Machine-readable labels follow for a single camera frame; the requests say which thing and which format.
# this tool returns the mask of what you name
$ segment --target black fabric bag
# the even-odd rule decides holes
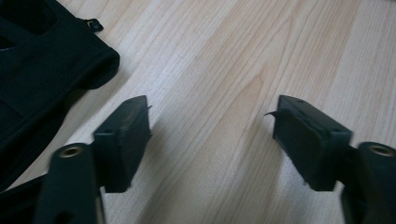
[[[117,73],[120,55],[54,0],[0,0],[0,191],[62,125],[65,97]]]

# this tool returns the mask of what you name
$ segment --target wooden floor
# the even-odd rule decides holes
[[[120,71],[69,112],[45,153],[90,143],[124,100],[147,95],[153,137],[108,223],[343,223],[336,192],[314,192],[272,139],[279,94],[396,147],[396,2],[61,0],[97,18]]]

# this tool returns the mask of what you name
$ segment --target light wood grain surface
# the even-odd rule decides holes
[[[124,100],[147,95],[153,137],[108,223],[343,223],[339,189],[314,192],[272,139],[279,94],[396,147],[396,2],[390,0],[61,0],[121,56],[17,181],[51,152],[90,143]]]

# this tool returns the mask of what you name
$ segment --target metal grommet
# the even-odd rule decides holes
[[[369,149],[374,152],[375,154],[386,156],[386,157],[393,157],[395,156],[395,151],[388,147],[381,147],[381,146],[369,146]]]
[[[68,148],[65,148],[59,154],[59,157],[61,157],[61,158],[70,158],[70,157],[77,156],[81,152],[82,152],[82,147],[68,147]]]

